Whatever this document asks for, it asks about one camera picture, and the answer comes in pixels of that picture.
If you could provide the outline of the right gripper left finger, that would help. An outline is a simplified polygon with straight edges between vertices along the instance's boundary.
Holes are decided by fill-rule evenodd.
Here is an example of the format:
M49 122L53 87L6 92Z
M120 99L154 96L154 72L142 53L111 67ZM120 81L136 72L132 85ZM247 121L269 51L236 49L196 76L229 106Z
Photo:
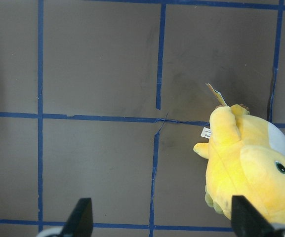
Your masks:
M80 198L64 225L62 237L90 237L93 232L91 198Z

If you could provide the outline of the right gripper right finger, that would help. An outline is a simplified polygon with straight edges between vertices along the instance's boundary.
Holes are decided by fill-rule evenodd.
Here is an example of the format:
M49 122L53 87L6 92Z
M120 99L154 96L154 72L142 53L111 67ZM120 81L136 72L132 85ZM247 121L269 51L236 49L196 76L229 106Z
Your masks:
M274 227L245 196L232 196L231 227L238 237L274 236Z

